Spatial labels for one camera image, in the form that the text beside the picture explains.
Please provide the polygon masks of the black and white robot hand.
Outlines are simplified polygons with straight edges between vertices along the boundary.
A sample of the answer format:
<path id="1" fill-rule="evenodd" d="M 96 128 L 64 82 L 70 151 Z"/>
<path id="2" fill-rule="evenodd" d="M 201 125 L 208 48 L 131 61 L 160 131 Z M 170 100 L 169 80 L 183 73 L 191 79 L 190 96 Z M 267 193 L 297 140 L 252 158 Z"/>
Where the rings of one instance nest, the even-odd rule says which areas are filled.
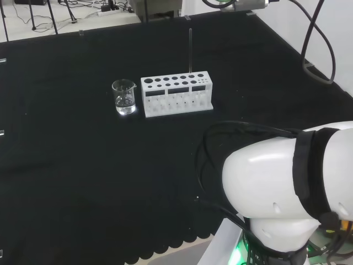
<path id="1" fill-rule="evenodd" d="M 210 8 L 219 9 L 222 12 L 242 12 L 266 8 L 271 1 L 269 0 L 232 0 L 232 1 L 216 1 L 211 3 L 207 0 L 202 2 Z"/>

